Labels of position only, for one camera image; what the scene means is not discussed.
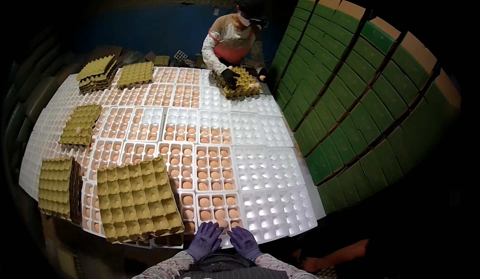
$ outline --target white foam egg tray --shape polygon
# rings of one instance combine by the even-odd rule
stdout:
[[[232,144],[232,125],[227,112],[199,111],[198,144]]]
[[[224,230],[220,234],[222,248],[231,248],[230,236],[226,233],[232,227],[241,226],[245,228],[245,211],[238,192],[210,192],[197,193],[197,219],[198,226],[204,222],[219,223]]]

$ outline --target stack of egg trays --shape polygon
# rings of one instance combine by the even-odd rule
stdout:
[[[200,85],[201,69],[180,67],[176,84]]]
[[[177,141],[177,137],[180,136],[183,138],[183,141],[188,141],[188,138],[194,138],[194,144],[198,142],[198,109],[187,109],[187,108],[168,108],[165,117],[165,124],[162,130],[162,141]],[[178,133],[178,130],[183,128],[184,133]],[[195,133],[190,134],[188,130],[194,128]]]
[[[127,136],[128,126],[132,122],[135,107],[110,107],[99,138],[124,140]]]
[[[220,234],[219,238],[222,240],[220,243],[220,247],[222,248],[231,248],[233,247],[232,244],[230,243],[230,236],[226,234],[228,230],[231,230],[232,222],[239,223],[240,227],[244,228],[246,226],[246,217],[245,217],[245,211],[243,209],[243,204],[242,204],[242,198],[240,197],[238,192],[208,192],[208,193],[197,193],[196,195],[196,201],[195,205],[197,206],[197,219],[198,219],[198,227],[204,222],[214,222],[216,223],[215,219],[215,211],[219,209],[225,210],[225,220],[228,223],[228,228],[225,228],[223,233]],[[214,206],[213,204],[213,198],[218,197],[221,198],[223,201],[222,206]],[[236,205],[228,205],[227,204],[227,197],[234,197],[236,199],[237,204]],[[208,198],[210,201],[210,206],[209,207],[201,207],[199,204],[199,201],[201,198]],[[237,218],[231,218],[229,214],[229,210],[234,209],[237,210],[238,212],[238,217]],[[201,220],[200,214],[202,211],[208,210],[210,212],[210,215],[212,216],[211,219],[209,220]]]
[[[173,84],[177,81],[178,72],[178,67],[157,67],[153,83]]]
[[[199,134],[198,144],[232,144],[232,125],[228,112],[199,111]]]
[[[292,148],[234,147],[233,151],[242,192],[305,184]]]
[[[168,152],[162,153],[162,149],[167,147]],[[185,155],[185,150],[188,149],[192,153],[191,155]],[[173,150],[179,150],[180,152],[175,155],[172,153]],[[196,163],[196,152],[195,152],[195,144],[189,142],[167,142],[162,141],[158,144],[158,156],[162,156],[165,161],[165,167],[167,170],[167,174],[170,179],[170,184],[172,186],[173,191],[178,192],[194,192],[195,191],[195,163]],[[172,158],[177,158],[179,163],[177,166],[171,165]],[[183,164],[183,158],[188,158],[191,161],[190,165]],[[172,170],[178,171],[178,176],[172,176]],[[190,173],[190,177],[184,177],[183,172],[188,171]],[[191,183],[192,188],[183,188],[183,183],[189,182]]]
[[[173,87],[173,84],[149,84],[148,93],[145,96],[143,106],[171,106],[174,92]]]
[[[198,151],[204,151],[205,156],[199,156]],[[211,157],[210,152],[216,152],[217,157]],[[221,155],[221,151],[226,151],[228,153],[228,156],[223,156]],[[237,172],[238,169],[235,167],[234,164],[234,159],[232,158],[232,149],[229,146],[220,146],[220,145],[195,145],[195,155],[196,155],[196,160],[195,160],[195,192],[197,193],[206,193],[206,192],[235,192],[239,189],[239,182],[236,179],[237,178]],[[203,160],[205,162],[205,167],[201,168],[198,167],[198,160]],[[222,160],[226,160],[229,162],[230,167],[226,168],[223,167],[222,165]],[[210,166],[211,161],[216,161],[219,164],[218,168],[213,168]],[[220,174],[220,178],[217,180],[212,179],[211,177],[211,172],[216,171]],[[227,179],[224,176],[224,171],[228,171],[231,174],[231,178]],[[199,178],[199,173],[204,172],[207,173],[207,178],[206,179],[200,179]],[[220,183],[222,189],[220,190],[213,190],[212,189],[212,184],[214,182]],[[208,190],[202,191],[198,188],[199,183],[205,183],[208,186]],[[233,189],[227,190],[225,189],[225,183],[230,183],[233,184]]]
[[[205,110],[230,111],[230,103],[218,87],[202,86],[201,108]]]
[[[159,140],[163,108],[138,107],[131,116],[127,140],[153,143]]]
[[[230,119],[234,145],[266,145],[264,128],[258,115],[233,112]]]
[[[266,139],[267,146],[287,146],[293,147],[292,137],[287,129],[283,118],[281,117],[259,117],[263,135]]]
[[[184,231],[163,157],[102,168],[97,182],[108,241],[147,240]]]

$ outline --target brown egg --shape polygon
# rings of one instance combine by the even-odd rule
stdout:
[[[228,205],[233,206],[237,204],[237,199],[234,197],[226,197],[226,202]]]
[[[201,198],[198,200],[198,204],[200,207],[208,207],[210,206],[210,200],[208,198]]]
[[[225,210],[219,209],[215,211],[215,218],[216,219],[225,219]]]
[[[208,190],[208,186],[207,186],[205,183],[200,182],[200,183],[198,183],[198,190],[200,190],[200,191],[207,191],[207,190]]]
[[[218,197],[213,198],[213,206],[216,206],[216,207],[223,206],[223,199]]]
[[[183,204],[186,206],[192,206],[194,203],[194,198],[191,195],[186,195],[183,197]]]
[[[170,171],[170,175],[171,175],[172,177],[178,177],[179,174],[180,174],[180,172],[178,171],[178,169],[172,169],[172,170]]]
[[[214,182],[214,183],[212,183],[212,189],[213,189],[214,191],[219,191],[219,190],[222,189],[222,184],[220,184],[220,183],[218,183],[218,182]]]
[[[194,217],[194,212],[192,210],[189,210],[189,209],[186,209],[186,210],[183,210],[183,218],[187,218],[187,219],[193,219]]]
[[[212,214],[208,210],[203,210],[200,212],[200,220],[211,220]]]
[[[229,212],[228,212],[230,218],[237,218],[239,215],[238,211],[237,210],[234,210],[234,209],[230,209]]]

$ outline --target yellow pulp egg tray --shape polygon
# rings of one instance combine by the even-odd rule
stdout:
[[[110,242],[147,240],[185,230],[162,156],[100,168],[97,188],[103,229]]]
[[[38,207],[42,213],[81,222],[80,168],[72,157],[43,160],[38,180]]]
[[[102,106],[100,105],[84,105],[74,108],[70,112],[69,120],[63,128],[58,143],[89,145],[95,121],[101,112]]]
[[[119,88],[135,84],[149,83],[153,80],[153,62],[126,65],[117,82]]]

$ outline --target egg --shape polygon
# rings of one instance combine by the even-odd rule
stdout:
[[[219,209],[215,211],[215,218],[216,219],[225,219],[225,210]]]
[[[210,200],[208,198],[201,198],[198,200],[198,204],[200,207],[208,207],[210,206]]]
[[[186,195],[183,197],[183,204],[186,206],[192,206],[194,203],[194,198],[191,195]]]
[[[211,220],[212,214],[208,210],[203,210],[200,212],[200,220]]]

